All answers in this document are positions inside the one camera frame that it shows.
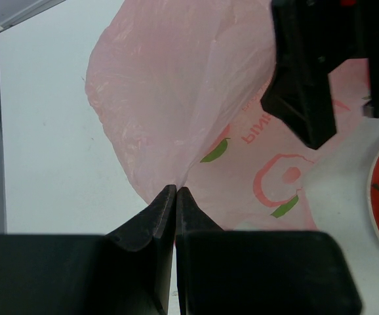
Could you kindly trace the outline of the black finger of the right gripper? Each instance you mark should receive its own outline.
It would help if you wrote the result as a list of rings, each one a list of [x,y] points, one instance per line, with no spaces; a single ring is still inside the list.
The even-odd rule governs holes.
[[[336,134],[327,74],[306,83],[300,66],[287,53],[277,53],[275,70],[261,104],[308,148],[317,150]]]

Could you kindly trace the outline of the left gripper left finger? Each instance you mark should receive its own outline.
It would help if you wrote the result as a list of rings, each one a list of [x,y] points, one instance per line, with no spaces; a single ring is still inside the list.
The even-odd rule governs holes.
[[[166,314],[175,214],[168,185],[104,236],[0,234],[0,314]]]

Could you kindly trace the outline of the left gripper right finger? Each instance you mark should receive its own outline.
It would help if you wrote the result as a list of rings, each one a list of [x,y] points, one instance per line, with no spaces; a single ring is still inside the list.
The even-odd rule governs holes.
[[[182,314],[360,314],[342,250],[314,231],[229,231],[176,199],[177,286]]]

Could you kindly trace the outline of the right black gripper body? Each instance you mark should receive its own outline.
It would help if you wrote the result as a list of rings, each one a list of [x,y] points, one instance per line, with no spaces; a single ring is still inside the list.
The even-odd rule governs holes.
[[[379,1],[272,1],[278,49],[300,66],[379,64]]]

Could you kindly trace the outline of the pink plastic bag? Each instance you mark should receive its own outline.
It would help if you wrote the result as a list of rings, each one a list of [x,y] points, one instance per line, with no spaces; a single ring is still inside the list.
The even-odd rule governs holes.
[[[146,202],[173,184],[229,229],[313,230],[303,176],[361,121],[367,63],[329,76],[337,133],[307,148],[261,105],[275,66],[269,1],[125,1],[85,91]]]

